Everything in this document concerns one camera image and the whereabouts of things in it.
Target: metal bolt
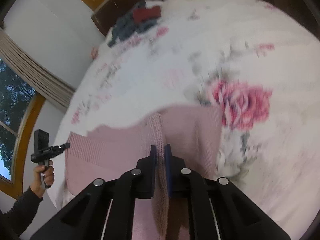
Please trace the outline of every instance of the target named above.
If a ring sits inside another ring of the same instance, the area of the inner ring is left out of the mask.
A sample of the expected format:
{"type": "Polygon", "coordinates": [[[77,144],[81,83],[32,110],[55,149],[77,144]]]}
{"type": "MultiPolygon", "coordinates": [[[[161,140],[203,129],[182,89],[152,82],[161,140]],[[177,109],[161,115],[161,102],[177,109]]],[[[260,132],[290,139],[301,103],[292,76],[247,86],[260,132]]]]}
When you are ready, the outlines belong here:
{"type": "Polygon", "coordinates": [[[229,180],[227,178],[220,178],[218,180],[218,182],[221,184],[221,185],[227,185],[229,183],[229,180]]]}
{"type": "Polygon", "coordinates": [[[180,171],[182,174],[185,174],[185,175],[187,175],[187,174],[190,174],[191,173],[191,170],[190,169],[188,169],[188,168],[183,168],[183,169],[181,169],[181,171],[180,171]]]}
{"type": "Polygon", "coordinates": [[[103,179],[95,179],[94,182],[93,182],[93,185],[99,187],[99,186],[101,186],[103,183],[104,183],[104,180],[103,180],[103,179]]]}
{"type": "Polygon", "coordinates": [[[132,171],[131,171],[131,174],[132,175],[139,175],[141,173],[141,170],[139,170],[139,169],[133,169],[132,171]]]}

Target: floral bedsheet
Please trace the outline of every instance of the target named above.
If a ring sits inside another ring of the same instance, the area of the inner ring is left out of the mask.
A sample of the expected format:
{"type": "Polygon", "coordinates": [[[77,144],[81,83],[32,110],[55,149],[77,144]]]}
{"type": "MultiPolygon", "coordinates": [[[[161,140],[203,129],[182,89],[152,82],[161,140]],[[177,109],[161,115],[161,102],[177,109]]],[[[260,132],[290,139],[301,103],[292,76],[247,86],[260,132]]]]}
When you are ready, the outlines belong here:
{"type": "MultiPolygon", "coordinates": [[[[261,0],[166,0],[158,26],[100,47],[55,144],[172,104],[218,104],[217,177],[298,240],[320,208],[319,52],[312,34],[261,0]]],[[[64,156],[54,162],[65,169],[64,156]]],[[[69,199],[63,172],[48,194],[59,208],[69,199]]]]}

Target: sweater sleeve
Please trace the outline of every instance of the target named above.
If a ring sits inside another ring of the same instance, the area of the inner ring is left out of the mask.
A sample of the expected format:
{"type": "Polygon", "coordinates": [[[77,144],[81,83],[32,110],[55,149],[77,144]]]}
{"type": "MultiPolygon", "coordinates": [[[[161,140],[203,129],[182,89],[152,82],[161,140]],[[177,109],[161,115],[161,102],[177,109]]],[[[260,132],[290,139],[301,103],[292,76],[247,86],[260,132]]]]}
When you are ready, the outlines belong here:
{"type": "Polygon", "coordinates": [[[29,187],[17,199],[11,210],[3,214],[4,219],[18,236],[31,224],[42,200],[43,198],[39,198],[29,187]]]}

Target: curtain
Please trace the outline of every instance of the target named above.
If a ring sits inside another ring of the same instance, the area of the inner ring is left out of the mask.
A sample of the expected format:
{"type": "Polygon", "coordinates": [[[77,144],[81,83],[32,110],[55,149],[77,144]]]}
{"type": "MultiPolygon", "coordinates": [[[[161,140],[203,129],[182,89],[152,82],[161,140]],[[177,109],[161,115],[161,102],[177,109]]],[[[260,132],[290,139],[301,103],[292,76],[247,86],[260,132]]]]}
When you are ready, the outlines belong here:
{"type": "Polygon", "coordinates": [[[0,29],[0,58],[39,94],[66,112],[74,88],[27,55],[0,29]]]}

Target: pink knit garment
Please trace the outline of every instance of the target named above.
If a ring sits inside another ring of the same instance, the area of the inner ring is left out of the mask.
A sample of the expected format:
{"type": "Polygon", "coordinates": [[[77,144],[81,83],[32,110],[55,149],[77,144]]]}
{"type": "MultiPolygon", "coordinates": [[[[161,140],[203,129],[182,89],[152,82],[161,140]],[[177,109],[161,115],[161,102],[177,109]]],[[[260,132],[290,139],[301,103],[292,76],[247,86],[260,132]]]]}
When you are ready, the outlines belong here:
{"type": "Polygon", "coordinates": [[[146,117],[127,129],[99,126],[84,137],[70,133],[66,150],[66,181],[77,195],[96,178],[119,178],[135,168],[137,160],[157,148],[155,194],[152,200],[136,200],[132,239],[189,239],[188,211],[183,200],[170,200],[166,190],[164,145],[185,160],[186,166],[206,178],[215,174],[221,135],[221,109],[174,106],[146,117]]]}

